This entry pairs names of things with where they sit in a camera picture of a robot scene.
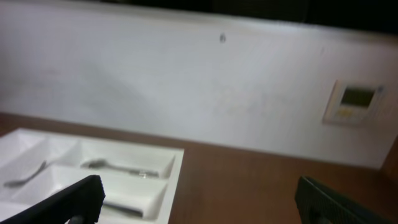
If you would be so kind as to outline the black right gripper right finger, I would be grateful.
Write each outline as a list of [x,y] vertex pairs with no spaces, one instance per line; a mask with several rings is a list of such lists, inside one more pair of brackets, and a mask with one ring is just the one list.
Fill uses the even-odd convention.
[[303,224],[392,223],[311,177],[299,178],[295,203]]

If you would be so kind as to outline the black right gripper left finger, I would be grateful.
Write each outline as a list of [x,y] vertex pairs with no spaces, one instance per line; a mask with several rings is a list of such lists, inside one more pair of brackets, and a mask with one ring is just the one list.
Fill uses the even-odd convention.
[[89,175],[2,224],[95,224],[105,199],[101,177]]

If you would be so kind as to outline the steel dessert spoon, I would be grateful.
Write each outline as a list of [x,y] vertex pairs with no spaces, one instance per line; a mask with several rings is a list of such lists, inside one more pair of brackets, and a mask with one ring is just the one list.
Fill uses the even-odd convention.
[[3,184],[3,186],[6,188],[21,187],[21,186],[25,185],[26,183],[28,183],[29,181],[31,181],[34,177],[39,175],[46,168],[46,165],[47,165],[47,161],[43,161],[43,163],[41,163],[40,167],[32,175],[26,177],[25,179],[7,181]]

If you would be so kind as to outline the large steel spoon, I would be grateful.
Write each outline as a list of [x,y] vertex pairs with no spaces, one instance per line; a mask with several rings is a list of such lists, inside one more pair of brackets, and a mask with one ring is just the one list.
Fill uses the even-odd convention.
[[138,210],[136,208],[130,208],[130,207],[112,204],[112,203],[106,203],[106,202],[103,203],[103,207],[117,211],[119,213],[122,213],[122,214],[130,216],[130,217],[142,218],[144,216],[143,211]]

